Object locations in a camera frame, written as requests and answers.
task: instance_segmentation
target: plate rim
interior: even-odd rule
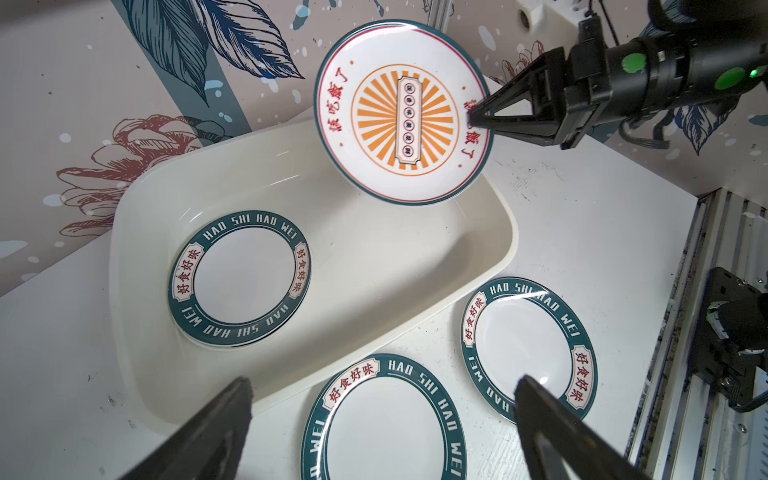
[[[285,316],[283,316],[283,318],[278,319],[275,322],[276,325],[273,326],[268,332],[264,333],[263,335],[258,336],[258,337],[254,338],[254,339],[249,339],[249,340],[244,341],[244,342],[234,342],[234,343],[209,343],[209,342],[206,342],[206,341],[204,341],[201,338],[197,338],[196,336],[193,336],[191,333],[189,333],[184,328],[186,326],[186,320],[187,319],[184,317],[183,313],[181,312],[180,304],[182,302],[180,300],[174,298],[174,291],[173,291],[174,278],[175,278],[174,274],[175,274],[175,271],[177,269],[177,265],[179,264],[179,261],[181,260],[181,257],[182,257],[182,255],[184,255],[184,252],[187,250],[187,248],[190,245],[194,244],[196,237],[200,236],[203,232],[209,230],[211,227],[218,226],[218,224],[220,222],[223,222],[226,219],[229,219],[230,217],[235,217],[235,216],[240,216],[240,215],[251,215],[251,214],[252,215],[267,214],[270,217],[276,218],[278,221],[285,221],[285,222],[287,222],[291,227],[293,227],[295,229],[295,232],[296,232],[295,236],[298,237],[298,242],[296,243],[295,248],[298,248],[298,246],[301,243],[303,243],[305,248],[306,248],[307,269],[306,269],[306,280],[304,282],[304,288],[301,291],[301,293],[299,294],[299,296],[293,301],[292,307],[290,307],[287,311],[283,311],[283,313],[285,313]],[[273,231],[273,232],[277,233],[288,244],[288,247],[292,250],[292,253],[293,253],[294,246],[291,246],[291,242],[288,241],[288,239],[285,237],[285,235],[281,234],[280,229],[279,228],[267,227],[266,224],[258,224],[258,223],[251,224],[251,223],[249,223],[249,224],[244,225],[242,227],[236,227],[236,228],[233,228],[231,230],[228,230],[226,233],[224,233],[223,235],[220,235],[218,238],[223,238],[226,235],[229,235],[230,233],[236,232],[238,230],[242,230],[244,228],[263,228],[265,230],[269,230],[269,231]],[[198,264],[203,259],[203,257],[205,256],[205,253],[206,252],[203,252],[203,254],[200,255],[200,259],[198,260]],[[170,316],[173,319],[174,324],[176,325],[178,330],[187,339],[189,339],[192,343],[194,343],[195,345],[203,346],[203,347],[206,347],[206,348],[213,348],[213,349],[216,349],[216,350],[221,350],[221,349],[239,349],[239,348],[243,348],[243,347],[247,347],[247,346],[252,346],[254,343],[259,342],[260,340],[266,339],[268,336],[272,335],[277,330],[279,330],[299,310],[299,308],[301,307],[302,302],[304,301],[304,297],[306,296],[307,291],[310,289],[310,280],[312,278],[312,263],[313,262],[312,262],[312,254],[311,254],[311,251],[310,251],[310,245],[309,245],[309,242],[307,241],[306,237],[304,236],[303,232],[301,231],[301,229],[293,221],[289,220],[288,218],[284,217],[283,215],[276,214],[276,213],[268,211],[268,210],[240,210],[240,211],[237,211],[237,212],[233,212],[231,214],[222,215],[221,217],[218,217],[218,218],[216,218],[214,220],[209,221],[204,226],[200,227],[194,233],[192,233],[188,237],[187,242],[182,244],[182,246],[180,248],[180,251],[179,251],[179,254],[176,255],[175,260],[170,265],[170,272],[168,274],[168,281],[167,281],[167,306],[168,306],[168,309],[170,311]],[[294,276],[296,275],[296,273],[298,271],[299,271],[298,266],[296,264],[294,264],[294,270],[293,270]],[[197,265],[194,268],[194,273],[196,273],[196,272],[197,272]],[[192,275],[192,283],[194,283],[194,273]],[[249,320],[247,322],[227,324],[226,328],[231,328],[232,330],[238,329],[238,328],[240,328],[240,329],[241,328],[247,328],[247,327],[250,327],[252,325],[256,325],[257,323],[261,322],[262,320],[266,319],[267,317],[271,317],[275,313],[276,309],[286,300],[286,298],[289,296],[289,294],[290,294],[290,288],[289,288],[288,292],[286,293],[286,295],[283,296],[283,298],[274,307],[270,308],[263,315],[258,316],[257,318]],[[217,319],[213,318],[210,314],[205,312],[203,307],[197,302],[197,297],[195,295],[190,296],[190,298],[187,299],[187,300],[184,300],[184,302],[188,302],[189,300],[194,300],[194,303],[191,303],[190,305],[197,306],[197,309],[203,314],[203,317],[204,317],[203,319],[204,320],[208,321],[211,324],[221,323],[221,320],[217,320]]]
[[[428,205],[436,205],[441,202],[447,201],[452,199],[453,197],[456,197],[461,192],[466,190],[467,187],[472,185],[475,180],[479,177],[480,173],[482,173],[483,167],[485,166],[485,162],[488,160],[488,157],[491,154],[491,149],[493,147],[493,137],[494,137],[494,131],[488,130],[488,146],[485,149],[485,153],[483,154],[483,158],[478,162],[477,167],[475,168],[475,172],[470,175],[468,178],[464,180],[464,183],[461,184],[459,187],[457,187],[455,190],[452,190],[446,194],[443,194],[441,197],[433,198],[430,200],[417,200],[417,201],[405,201],[405,200],[395,200],[389,197],[384,197],[381,194],[378,194],[372,190],[370,190],[368,187],[358,183],[352,176],[350,176],[339,164],[336,157],[333,155],[331,150],[328,148],[328,142],[326,142],[325,137],[323,136],[323,127],[320,125],[320,117],[317,107],[317,101],[318,97],[320,95],[320,79],[323,76],[323,72],[326,69],[326,66],[330,62],[331,58],[336,54],[336,52],[343,46],[344,43],[346,43],[347,40],[349,40],[354,35],[359,35],[365,30],[369,30],[372,28],[379,28],[383,25],[391,25],[391,26],[397,26],[397,25],[411,25],[415,26],[419,29],[422,29],[424,31],[427,31],[428,33],[434,35],[437,38],[440,38],[445,43],[449,44],[451,47],[453,47],[461,57],[463,57],[464,61],[467,65],[471,68],[472,72],[475,74],[477,79],[479,80],[480,86],[483,90],[483,95],[485,98],[490,96],[490,90],[488,89],[488,85],[485,83],[485,77],[480,72],[480,69],[475,64],[475,62],[472,60],[472,58],[469,56],[469,54],[464,50],[464,48],[461,47],[458,43],[456,43],[454,40],[452,40],[449,36],[443,34],[441,31],[436,30],[428,25],[424,25],[420,22],[414,22],[412,20],[377,20],[375,22],[369,22],[364,25],[360,25],[358,28],[354,28],[352,31],[349,31],[341,37],[330,50],[328,50],[328,53],[326,54],[326,57],[323,59],[323,63],[320,64],[320,68],[317,71],[317,76],[315,77],[315,88],[313,92],[313,110],[315,113],[315,125],[317,126],[317,131],[320,136],[321,143],[323,144],[323,148],[325,148],[326,153],[330,157],[331,161],[333,162],[333,165],[336,167],[338,171],[341,172],[341,174],[353,185],[358,187],[360,190],[366,192],[368,195],[371,195],[372,197],[378,198],[379,200],[384,200],[387,203],[395,204],[395,205],[407,205],[407,206],[414,206],[414,207],[422,207],[422,206],[428,206]]]
[[[546,292],[546,295],[551,297],[552,300],[554,300],[554,303],[557,303],[560,307],[563,308],[563,312],[568,315],[568,318],[574,325],[578,328],[578,335],[582,336],[583,338],[580,338],[578,341],[572,340],[573,337],[569,337],[569,335],[566,333],[565,327],[557,320],[556,317],[554,317],[553,312],[550,312],[548,309],[544,308],[540,303],[536,301],[534,297],[524,297],[525,300],[530,301],[536,306],[539,306],[542,308],[549,317],[558,325],[560,331],[565,336],[566,342],[568,342],[568,348],[571,350],[571,381],[569,382],[569,385],[573,384],[573,378],[574,378],[574,371],[577,368],[576,362],[574,361],[574,348],[578,346],[583,346],[586,350],[589,351],[591,354],[591,360],[592,360],[592,369],[589,372],[592,374],[592,382],[593,382],[593,389],[591,390],[589,400],[587,401],[587,404],[582,409],[576,409],[573,407],[570,403],[568,403],[566,395],[568,394],[569,387],[566,387],[565,392],[558,397],[558,401],[564,405],[571,413],[576,415],[579,419],[584,419],[584,417],[589,413],[589,411],[592,408],[592,405],[594,403],[594,399],[598,394],[598,362],[595,355],[594,347],[592,346],[592,342],[589,338],[589,335],[587,333],[587,330],[584,328],[584,324],[581,322],[581,320],[576,315],[576,312],[555,292],[553,292],[551,289],[547,288],[544,285],[541,285],[538,282],[535,282],[534,280],[530,280],[521,276],[500,276],[498,278],[494,278],[491,280],[488,280],[487,282],[483,283],[478,289],[476,289],[472,295],[469,297],[469,301],[467,302],[466,306],[464,307],[462,311],[462,319],[459,324],[458,328],[458,338],[459,342],[461,343],[462,348],[462,358],[464,359],[464,365],[467,369],[467,373],[470,377],[472,377],[472,385],[475,386],[477,391],[480,393],[480,395],[483,397],[483,399],[501,416],[512,422],[513,424],[517,424],[517,421],[515,419],[515,401],[514,399],[509,398],[507,395],[505,395],[500,388],[491,381],[491,379],[488,377],[488,374],[485,372],[482,366],[482,362],[480,360],[480,355],[477,351],[477,344],[473,343],[472,346],[467,346],[467,342],[465,339],[465,321],[467,318],[467,312],[469,311],[469,308],[472,306],[473,300],[479,293],[484,293],[484,290],[489,290],[491,286],[496,286],[497,284],[504,283],[504,282],[510,282],[510,281],[518,281],[521,283],[528,284],[529,287],[538,288],[541,292]],[[493,296],[491,300],[488,301],[488,303],[491,303],[493,301],[499,300],[501,298],[510,297],[510,296],[516,296],[520,295],[520,293],[506,293],[502,292],[498,294],[497,296]],[[475,319],[476,322],[479,322],[480,318],[482,316],[482,311],[478,313],[477,318]],[[488,388],[484,389],[481,387],[484,383],[488,384]],[[497,397],[500,397],[505,402],[508,403],[508,409],[504,409],[501,404],[501,401],[495,402],[491,398],[491,394]]]
[[[333,424],[333,418],[336,414],[336,410],[339,409],[343,404],[345,396],[342,397],[341,400],[339,400],[339,403],[335,404],[331,409],[328,409],[328,407],[324,406],[325,397],[331,391],[331,387],[333,387],[336,384],[336,381],[344,376],[345,373],[353,368],[359,367],[363,363],[369,362],[370,360],[376,360],[379,363],[379,371],[376,372],[375,375],[364,378],[360,382],[354,384],[352,387],[350,387],[348,392],[351,392],[360,383],[376,378],[385,377],[401,379],[409,385],[414,386],[419,392],[421,392],[422,395],[424,395],[425,399],[432,407],[432,411],[435,413],[435,416],[437,416],[438,423],[440,424],[440,429],[442,431],[443,453],[445,454],[441,476],[442,480],[449,480],[450,478],[466,478],[467,448],[464,429],[462,427],[462,422],[458,417],[458,409],[456,408],[456,404],[451,399],[448,390],[445,389],[445,387],[440,383],[439,380],[437,380],[437,377],[435,377],[432,372],[430,372],[421,363],[416,362],[413,359],[398,355],[396,353],[373,353],[372,355],[366,356],[359,362],[352,364],[347,369],[332,376],[320,390],[317,399],[313,403],[312,409],[310,410],[310,414],[307,417],[306,426],[304,427],[300,455],[301,479],[312,480],[313,478],[325,478],[327,480],[330,478],[328,473],[327,439],[331,425]],[[397,373],[392,373],[392,370],[389,368],[389,366],[386,369],[383,367],[385,361],[395,362],[396,372],[403,371],[403,373],[406,373],[405,370],[402,369],[404,363],[407,363],[405,366],[406,370],[408,366],[412,367],[412,371],[416,370],[415,373],[419,373],[417,369],[421,370],[421,375],[419,378],[422,379],[422,382],[419,383]],[[434,396],[438,392],[441,392],[443,395]],[[320,434],[314,432],[314,425],[321,427]],[[454,437],[453,439],[460,440],[458,446],[456,446],[456,442],[451,442],[449,435]],[[313,441],[313,437],[319,437],[320,440]],[[316,454],[316,460],[314,464],[311,465],[308,457],[313,454]],[[455,460],[458,465],[460,465],[458,467],[460,470],[456,470],[454,468],[454,464],[456,463],[454,462]]]

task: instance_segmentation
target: plate with teal rim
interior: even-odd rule
[[[311,273],[310,248],[296,224],[273,212],[236,212],[181,247],[168,279],[168,305],[194,342],[245,346],[288,321]]]
[[[404,356],[371,355],[335,375],[306,423],[302,480],[448,480],[466,478],[466,469],[464,431],[450,395]]]
[[[329,51],[315,86],[317,128],[357,187],[394,204],[430,205],[477,178],[493,132],[469,125],[488,96],[477,65],[440,31],[404,20],[364,25]]]
[[[574,311],[545,286],[516,276],[477,289],[461,323],[464,363],[486,402],[515,422],[515,388],[539,381],[579,419],[598,392],[592,342]]]

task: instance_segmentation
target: black cable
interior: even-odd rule
[[[667,110],[667,114],[659,123],[654,125],[654,140],[664,141],[664,127],[672,123],[674,119],[674,109]]]
[[[728,405],[730,408],[734,410],[734,412],[737,413],[747,413],[752,412],[754,409],[761,407],[768,403],[768,390],[760,393],[755,398],[751,399],[749,402],[745,403],[744,405],[738,406],[735,404]]]
[[[605,9],[605,4],[603,3],[603,0],[598,0],[600,2],[600,8],[603,9],[603,15],[605,15],[605,21],[608,22],[608,28],[611,30],[611,35],[614,37],[614,43],[616,46],[619,46],[619,37],[616,36],[616,31],[614,30],[614,24],[611,23],[611,17],[608,16],[608,10]],[[589,9],[592,9],[592,0],[589,0]]]
[[[629,119],[625,118],[619,125],[619,135],[621,135],[621,138],[625,139],[626,142],[640,147],[655,148],[657,150],[666,150],[670,147],[669,140],[651,140],[650,138],[633,137],[624,129],[624,126],[627,125],[628,121]]]

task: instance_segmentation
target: white plate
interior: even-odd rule
[[[184,244],[170,272],[168,306],[189,339],[235,347],[274,333],[296,312],[312,260],[301,230],[273,212],[224,215]]]
[[[168,308],[180,246],[232,212],[275,212],[312,249],[301,307],[254,346],[221,351],[184,338]],[[347,182],[314,121],[255,132],[168,160],[118,206],[110,303],[125,385],[153,429],[172,432],[238,375],[254,412],[329,378],[508,265],[518,232],[480,176],[455,199],[408,208]]]
[[[371,355],[335,375],[306,423],[302,480],[439,480],[466,478],[466,468],[464,431],[451,397],[404,356]]]
[[[364,25],[328,52],[315,87],[326,149],[374,197],[429,205],[479,174],[493,132],[469,127],[488,95],[475,63],[454,41],[415,22]]]
[[[546,287],[515,276],[489,280],[467,303],[462,354],[475,386],[496,412],[515,421],[515,388],[537,379],[583,419],[598,390],[598,365],[581,321]]]

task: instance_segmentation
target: floral wallpaper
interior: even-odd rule
[[[14,2],[0,19],[0,295],[108,231],[147,169],[309,108],[320,63],[349,30],[382,18],[426,22],[430,4]],[[621,41],[646,28],[644,2],[606,6]],[[546,28],[527,32],[517,2],[505,0],[455,2],[448,34],[502,84],[557,46]],[[753,91],[720,117],[679,109],[665,129],[668,151],[624,145],[611,125],[591,134],[695,194],[727,186],[765,205],[767,119],[768,95]]]

